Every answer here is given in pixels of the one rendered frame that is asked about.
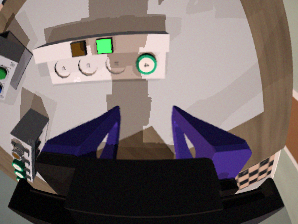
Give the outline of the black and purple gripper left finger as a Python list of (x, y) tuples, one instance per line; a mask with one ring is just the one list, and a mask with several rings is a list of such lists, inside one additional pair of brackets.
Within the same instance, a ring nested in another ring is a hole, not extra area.
[(99, 158), (116, 159), (120, 124), (120, 107), (115, 106), (101, 116), (47, 140), (41, 152), (97, 158), (97, 148), (108, 134)]

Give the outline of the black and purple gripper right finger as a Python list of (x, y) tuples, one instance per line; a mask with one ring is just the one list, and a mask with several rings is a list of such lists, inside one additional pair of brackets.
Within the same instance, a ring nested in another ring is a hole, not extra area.
[(195, 158), (206, 157), (213, 161), (219, 181), (236, 178), (251, 157), (246, 140), (177, 106), (172, 107), (171, 122), (176, 159), (193, 158), (185, 134), (195, 148)]

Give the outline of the grey flat mat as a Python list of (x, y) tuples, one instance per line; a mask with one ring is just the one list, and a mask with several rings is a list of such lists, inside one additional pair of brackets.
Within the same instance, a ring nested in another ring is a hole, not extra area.
[[(152, 126), (175, 155), (172, 107), (228, 131), (264, 112), (256, 49), (240, 0), (26, 0), (6, 31), (33, 54), (46, 43), (129, 31), (170, 34), (164, 79), (53, 84), (31, 57), (0, 99), (0, 146), (31, 108), (46, 140), (120, 107), (119, 141)], [(13, 156), (12, 156), (13, 157)]]

